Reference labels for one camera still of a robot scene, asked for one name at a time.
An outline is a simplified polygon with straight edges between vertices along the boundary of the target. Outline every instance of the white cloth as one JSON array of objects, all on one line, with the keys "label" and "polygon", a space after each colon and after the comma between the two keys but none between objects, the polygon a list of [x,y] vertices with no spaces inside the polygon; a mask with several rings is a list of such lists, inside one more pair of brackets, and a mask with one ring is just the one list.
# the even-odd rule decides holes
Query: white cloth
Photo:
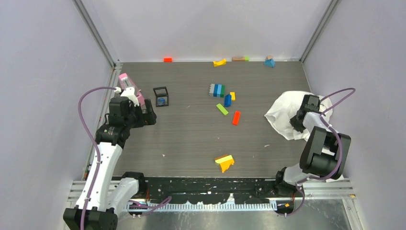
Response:
[{"label": "white cloth", "polygon": [[[314,95],[310,92],[304,91],[286,91],[279,96],[278,99],[273,103],[272,107],[265,114],[269,124],[276,132],[284,136],[287,140],[299,140],[309,139],[310,133],[306,129],[303,133],[298,132],[293,129],[292,125],[289,123],[289,120],[296,115],[297,110],[299,110],[300,105],[302,105],[303,97],[306,94]],[[331,107],[331,101],[329,98],[325,99],[320,103],[320,112]],[[326,113],[325,120],[328,122],[330,116],[333,114],[333,110],[330,110]]]}]

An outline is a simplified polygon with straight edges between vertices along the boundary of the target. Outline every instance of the red block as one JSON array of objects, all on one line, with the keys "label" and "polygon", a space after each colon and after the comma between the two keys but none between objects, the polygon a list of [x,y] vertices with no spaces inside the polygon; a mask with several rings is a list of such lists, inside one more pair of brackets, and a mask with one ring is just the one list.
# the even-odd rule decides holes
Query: red block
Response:
[{"label": "red block", "polygon": [[171,57],[164,57],[164,62],[172,62],[172,58]]},{"label": "red block", "polygon": [[233,125],[235,125],[235,126],[238,125],[238,121],[240,120],[240,115],[241,115],[241,112],[240,112],[240,111],[236,111],[236,112],[234,113]]}]

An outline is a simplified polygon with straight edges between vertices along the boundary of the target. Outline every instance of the yellow block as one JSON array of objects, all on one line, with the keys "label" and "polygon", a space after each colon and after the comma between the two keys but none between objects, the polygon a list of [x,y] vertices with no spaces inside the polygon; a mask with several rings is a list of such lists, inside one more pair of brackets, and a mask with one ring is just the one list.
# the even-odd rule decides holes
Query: yellow block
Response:
[{"label": "yellow block", "polygon": [[231,101],[235,101],[236,100],[236,93],[235,92],[230,92],[231,95]]},{"label": "yellow block", "polygon": [[226,64],[226,59],[224,58],[223,60],[221,60],[221,61],[214,61],[213,62],[213,65],[214,65],[214,67],[217,67],[217,66],[222,66],[222,65],[225,65]]},{"label": "yellow block", "polygon": [[224,156],[221,156],[221,157],[217,157],[214,161],[217,163],[217,164],[221,164],[221,163],[223,163],[223,162],[225,162],[225,161],[229,161],[229,160],[232,160],[233,159],[233,156],[231,156],[231,155],[224,155]]},{"label": "yellow block", "polygon": [[234,164],[234,160],[233,160],[233,159],[221,163],[221,164],[220,164],[221,172],[224,173],[224,172],[225,172],[228,168],[230,168],[230,166],[233,165],[233,164]]}]

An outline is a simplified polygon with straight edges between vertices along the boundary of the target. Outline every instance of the blue object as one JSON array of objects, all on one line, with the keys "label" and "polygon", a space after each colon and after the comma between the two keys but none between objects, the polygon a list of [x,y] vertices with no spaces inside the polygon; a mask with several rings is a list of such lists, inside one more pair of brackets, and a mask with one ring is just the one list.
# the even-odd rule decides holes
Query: blue object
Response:
[{"label": "blue object", "polygon": [[227,95],[224,97],[224,107],[230,107],[231,106],[231,95]]},{"label": "blue object", "polygon": [[216,86],[218,86],[217,87],[217,97],[220,97],[221,96],[221,87],[222,87],[222,85],[216,85]]},{"label": "blue object", "polygon": [[274,61],[273,59],[266,60],[266,61],[264,62],[264,65],[273,68],[273,67],[275,67],[275,61]]},{"label": "blue object", "polygon": [[215,84],[215,85],[214,85],[213,97],[217,97],[217,89],[218,89],[218,85]]},{"label": "blue object", "polygon": [[165,99],[159,98],[158,99],[158,105],[164,105],[165,104]]}]

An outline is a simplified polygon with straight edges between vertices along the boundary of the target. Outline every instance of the pink object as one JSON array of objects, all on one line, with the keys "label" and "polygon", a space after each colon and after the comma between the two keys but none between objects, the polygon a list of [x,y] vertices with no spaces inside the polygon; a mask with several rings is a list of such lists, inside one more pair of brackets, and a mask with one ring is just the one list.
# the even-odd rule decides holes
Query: pink object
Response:
[{"label": "pink object", "polygon": [[138,102],[140,103],[140,105],[144,105],[145,102],[144,102],[144,97],[141,94],[141,90],[138,89],[138,87],[134,84],[133,80],[131,80],[131,78],[126,73],[120,74],[119,79],[120,79],[120,86],[122,89],[125,90],[128,87],[134,87],[135,92],[136,92],[135,96],[137,97]]}]

